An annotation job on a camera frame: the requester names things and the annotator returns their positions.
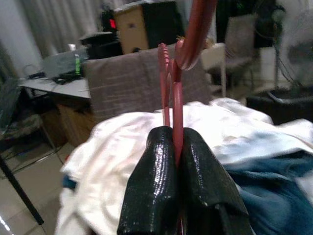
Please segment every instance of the curtain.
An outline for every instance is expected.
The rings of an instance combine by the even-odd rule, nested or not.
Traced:
[[[111,8],[129,0],[18,0],[43,58],[68,51],[68,44],[100,28],[102,4]]]
[[[10,56],[0,41],[0,87],[8,78],[17,78],[16,70]]]

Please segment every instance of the white cloth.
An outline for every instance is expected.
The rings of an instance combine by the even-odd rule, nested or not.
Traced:
[[[184,106],[183,113],[184,126],[198,131],[224,163],[242,161],[240,156],[245,155],[225,157],[222,146],[238,144],[260,131],[272,133],[278,138],[272,139],[278,146],[277,140],[289,141],[287,146],[280,146],[285,151],[291,146],[312,152],[313,125],[305,120],[275,127],[267,115],[228,98],[214,100],[210,105],[192,102]],[[62,169],[79,183],[68,217],[79,215],[99,235],[115,235],[127,180],[145,149],[148,133],[161,125],[160,111],[123,114],[98,124]],[[259,146],[258,151],[267,148]],[[67,226],[64,216],[59,216],[56,234],[75,234],[64,233]]]

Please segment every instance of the red plastic hanger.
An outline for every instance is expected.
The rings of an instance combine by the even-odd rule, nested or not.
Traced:
[[[175,58],[170,60],[166,44],[158,48],[164,125],[170,126],[169,99],[173,95],[173,141],[176,165],[179,165],[183,145],[182,83],[181,73],[197,62],[211,26],[217,0],[194,0],[185,39],[176,43]]]

